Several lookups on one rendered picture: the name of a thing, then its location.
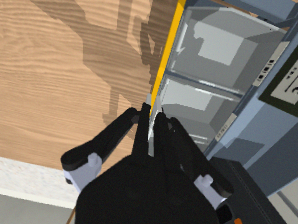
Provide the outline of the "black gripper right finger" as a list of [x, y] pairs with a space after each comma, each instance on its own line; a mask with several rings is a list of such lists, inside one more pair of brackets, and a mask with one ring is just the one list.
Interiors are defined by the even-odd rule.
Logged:
[[154, 157], [162, 157], [169, 202], [178, 206], [189, 196], [181, 166], [214, 209], [234, 193], [232, 184], [210, 164], [179, 120], [166, 117], [160, 96], [156, 96], [153, 105], [152, 125]]

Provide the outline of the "yellow bar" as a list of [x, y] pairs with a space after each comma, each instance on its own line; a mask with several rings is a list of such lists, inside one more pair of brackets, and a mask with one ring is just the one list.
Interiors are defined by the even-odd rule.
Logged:
[[156, 96], [157, 96], [157, 92], [158, 92], [161, 80], [162, 80], [162, 76], [163, 76], [163, 73], [164, 73], [164, 70], [165, 70], [165, 67], [166, 67], [166, 63], [167, 63], [167, 60], [168, 60], [168, 57], [169, 57], [169, 54], [170, 54], [170, 50], [171, 50], [174, 38], [175, 38], [175, 34], [176, 34], [176, 31], [177, 31], [177, 28], [178, 28], [178, 25], [179, 25], [179, 21], [180, 21], [182, 12], [183, 12], [185, 2], [186, 2], [186, 0], [178, 0], [178, 2], [177, 2], [177, 6], [176, 6], [176, 9], [175, 9], [175, 13], [174, 13], [174, 16], [173, 16], [173, 20], [172, 20], [172, 23], [171, 23], [169, 34], [168, 34], [168, 37], [167, 37], [167, 41], [166, 41], [166, 44], [165, 44], [165, 48], [164, 48], [164, 51], [163, 51], [163, 55], [162, 55], [162, 58], [161, 58], [161, 62], [160, 62], [160, 65], [159, 65], [159, 69], [158, 69], [158, 72], [157, 72], [155, 83], [154, 83], [154, 86], [153, 86], [153, 90], [152, 90], [152, 93], [151, 93], [151, 111], [150, 111], [150, 115], [151, 115], [151, 112], [152, 112], [152, 109], [153, 109], [153, 105], [154, 105], [154, 102], [155, 102], [155, 99], [156, 99]]

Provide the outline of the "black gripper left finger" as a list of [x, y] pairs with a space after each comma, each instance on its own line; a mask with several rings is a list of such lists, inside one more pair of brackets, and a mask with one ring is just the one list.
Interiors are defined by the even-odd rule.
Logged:
[[92, 140], [68, 150], [61, 156], [66, 182], [74, 185], [79, 194], [98, 176], [102, 164], [133, 125], [138, 124], [125, 182], [125, 193], [131, 199], [138, 199], [143, 195], [148, 182], [150, 93], [147, 94], [147, 98], [140, 111], [133, 107], [128, 108]]

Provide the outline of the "grey open bin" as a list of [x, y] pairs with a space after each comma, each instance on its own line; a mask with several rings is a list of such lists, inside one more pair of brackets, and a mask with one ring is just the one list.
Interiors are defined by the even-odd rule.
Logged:
[[240, 98], [231, 93], [166, 75], [158, 93], [167, 118], [179, 120], [190, 136], [213, 140]]
[[[152, 125], [152, 116], [149, 121], [149, 133], [148, 133], [148, 142], [149, 142], [149, 150], [148, 154], [154, 157], [154, 140], [153, 140], [153, 126]], [[211, 143], [210, 140], [202, 139], [202, 138], [197, 138], [194, 136], [191, 136], [191, 138], [194, 140], [194, 142], [197, 142], [196, 145], [199, 147], [199, 149], [204, 152], [204, 150], [207, 148], [207, 146]], [[202, 143], [202, 144], [199, 144]], [[204, 145], [206, 144], [206, 145]]]
[[234, 8], [191, 7], [180, 22], [168, 68], [245, 95], [286, 32]]

